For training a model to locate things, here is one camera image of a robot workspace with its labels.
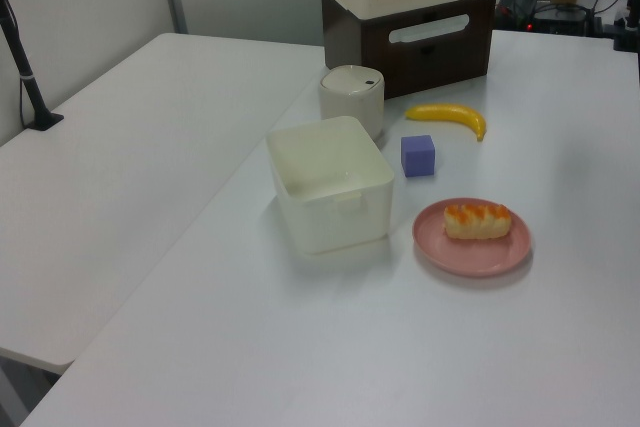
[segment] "white plastic bin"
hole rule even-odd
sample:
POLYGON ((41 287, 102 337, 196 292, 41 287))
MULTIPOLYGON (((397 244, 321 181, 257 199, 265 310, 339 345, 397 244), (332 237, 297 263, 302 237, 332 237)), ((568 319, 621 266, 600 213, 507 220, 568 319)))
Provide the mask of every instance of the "white plastic bin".
POLYGON ((355 118, 271 132, 267 148, 278 201, 302 252, 386 235, 393 170, 355 118))

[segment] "round lid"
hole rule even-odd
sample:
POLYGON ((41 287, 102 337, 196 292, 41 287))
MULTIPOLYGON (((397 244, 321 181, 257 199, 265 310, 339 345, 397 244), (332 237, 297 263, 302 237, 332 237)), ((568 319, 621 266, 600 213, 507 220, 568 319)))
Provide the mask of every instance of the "round lid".
POLYGON ((341 94, 357 94, 373 89, 382 82, 380 72, 359 65, 341 65, 322 79, 322 86, 341 94))

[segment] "bread roll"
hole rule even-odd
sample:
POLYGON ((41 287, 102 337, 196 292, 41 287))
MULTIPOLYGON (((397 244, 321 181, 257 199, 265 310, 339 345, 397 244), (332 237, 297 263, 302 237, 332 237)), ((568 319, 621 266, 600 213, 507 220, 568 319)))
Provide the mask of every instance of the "bread roll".
POLYGON ((511 214, 504 205, 449 205, 444 229, 452 239, 497 239, 511 229, 511 214))

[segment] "floor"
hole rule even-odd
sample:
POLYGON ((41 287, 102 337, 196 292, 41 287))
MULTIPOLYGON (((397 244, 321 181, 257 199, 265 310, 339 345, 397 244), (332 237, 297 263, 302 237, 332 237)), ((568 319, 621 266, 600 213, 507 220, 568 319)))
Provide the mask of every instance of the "floor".
POLYGON ((0 357, 0 427, 18 427, 59 376, 0 357))

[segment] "white cylindrical container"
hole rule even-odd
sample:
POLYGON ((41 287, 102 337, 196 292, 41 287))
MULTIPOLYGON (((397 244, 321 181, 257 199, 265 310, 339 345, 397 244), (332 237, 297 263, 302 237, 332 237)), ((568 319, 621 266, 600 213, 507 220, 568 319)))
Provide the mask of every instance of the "white cylindrical container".
POLYGON ((384 78, 380 72, 359 65, 342 65, 320 82, 322 119, 355 117, 372 139, 382 132, 384 78))

